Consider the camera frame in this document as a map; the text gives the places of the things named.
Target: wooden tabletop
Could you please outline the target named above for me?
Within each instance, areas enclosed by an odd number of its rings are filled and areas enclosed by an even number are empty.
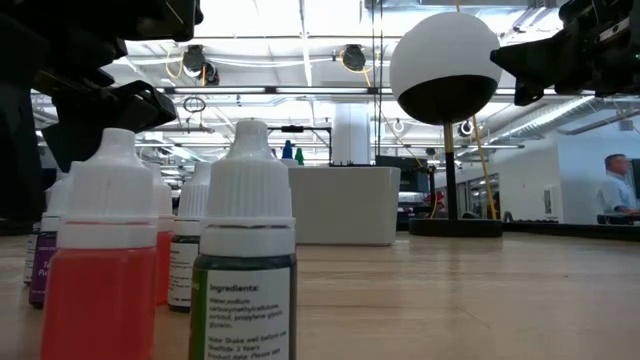
[[[0,238],[1,360],[39,358],[24,247]],[[392,247],[299,247],[298,257],[298,359],[640,358],[635,243],[400,235]],[[186,359],[188,319],[158,308],[156,360]]]

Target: bottle label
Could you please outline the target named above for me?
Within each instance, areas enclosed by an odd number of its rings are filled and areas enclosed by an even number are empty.
[[[196,257],[198,244],[171,244],[169,305],[191,306],[191,276]]]
[[[291,268],[194,276],[189,360],[289,360]]]
[[[42,232],[36,242],[36,252],[33,258],[33,276],[31,277],[31,289],[29,289],[29,302],[42,304],[47,289],[47,277],[51,257],[56,252],[56,232]]]
[[[24,263],[24,282],[31,282],[31,273],[33,272],[33,256],[36,252],[36,241],[40,232],[40,223],[33,224],[32,235],[27,240],[27,258]]]

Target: dropper bottle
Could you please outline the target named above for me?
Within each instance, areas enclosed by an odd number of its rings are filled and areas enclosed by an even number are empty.
[[[105,129],[73,171],[44,307],[41,360],[148,360],[153,352],[156,218],[135,135]]]
[[[171,212],[171,187],[162,181],[160,165],[145,163],[153,172],[153,211],[158,217],[158,268],[156,281],[156,305],[167,303],[169,292],[169,262],[171,259],[171,240],[173,239],[174,216]]]
[[[80,162],[72,162],[69,174],[56,181],[47,190],[51,197],[47,205],[47,211],[42,214],[41,230],[36,240],[33,257],[31,288],[29,289],[29,304],[36,309],[42,309],[44,306],[51,257],[56,251],[60,217],[66,212],[69,193],[73,186],[73,168],[77,164],[80,164]]]
[[[193,177],[180,192],[175,235],[171,241],[169,310],[188,313],[191,309],[191,275],[200,246],[200,221],[207,214],[211,163],[197,162]]]
[[[212,165],[189,360],[296,358],[295,219],[288,170],[267,134],[262,122],[238,122],[229,153]]]

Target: light blue shirt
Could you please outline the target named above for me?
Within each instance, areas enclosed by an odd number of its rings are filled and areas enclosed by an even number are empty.
[[[603,214],[616,213],[615,208],[618,206],[627,209],[635,209],[637,206],[633,191],[624,177],[609,171],[598,191],[598,202]]]

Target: metal pole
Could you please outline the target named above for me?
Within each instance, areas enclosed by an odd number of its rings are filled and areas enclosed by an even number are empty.
[[[444,122],[444,155],[447,173],[447,210],[449,220],[458,219],[458,200],[456,198],[456,164],[453,157],[453,124]]]

